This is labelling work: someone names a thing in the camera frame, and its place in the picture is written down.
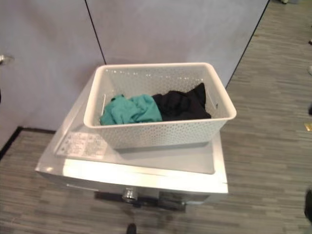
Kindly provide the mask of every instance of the black cloth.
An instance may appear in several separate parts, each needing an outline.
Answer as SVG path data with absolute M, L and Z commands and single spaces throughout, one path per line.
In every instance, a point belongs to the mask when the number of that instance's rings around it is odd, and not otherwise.
M 165 95 L 153 96 L 163 121 L 211 118 L 205 110 L 206 92 L 200 83 L 187 93 L 169 91 Z

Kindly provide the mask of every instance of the floor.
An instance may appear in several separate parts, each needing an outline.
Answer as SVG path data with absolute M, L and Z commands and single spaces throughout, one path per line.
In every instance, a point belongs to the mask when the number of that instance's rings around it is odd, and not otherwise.
M 312 185 L 312 1 L 272 0 L 228 87 L 237 118 L 222 130 L 229 195 L 186 213 L 138 209 L 61 188 L 34 172 L 52 138 L 21 132 L 0 162 L 4 234 L 300 234 Z

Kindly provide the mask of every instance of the shoe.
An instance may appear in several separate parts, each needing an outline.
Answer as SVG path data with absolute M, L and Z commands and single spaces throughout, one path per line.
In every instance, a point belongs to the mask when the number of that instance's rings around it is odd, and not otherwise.
M 308 73 L 312 76 L 312 66 L 308 67 Z
M 127 234 L 137 234 L 137 227 L 134 223 L 128 225 Z
M 312 190 L 307 191 L 304 214 L 306 215 L 307 219 L 312 224 Z

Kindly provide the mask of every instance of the label sticker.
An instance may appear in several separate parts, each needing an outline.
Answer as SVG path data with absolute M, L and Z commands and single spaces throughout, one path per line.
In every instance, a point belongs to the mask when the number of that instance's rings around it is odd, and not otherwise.
M 57 155 L 103 159 L 106 147 L 106 141 L 99 134 L 70 132 L 60 145 Z

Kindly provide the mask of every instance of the perforated basket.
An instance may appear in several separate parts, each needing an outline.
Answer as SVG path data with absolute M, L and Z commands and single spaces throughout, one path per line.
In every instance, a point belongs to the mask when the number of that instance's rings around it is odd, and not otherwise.
M 188 92 L 203 82 L 206 111 L 212 119 L 100 125 L 104 105 L 118 94 Z M 208 63 L 107 65 L 97 68 L 89 95 L 84 124 L 99 133 L 111 147 L 139 148 L 210 141 L 236 116 L 236 110 L 214 68 Z

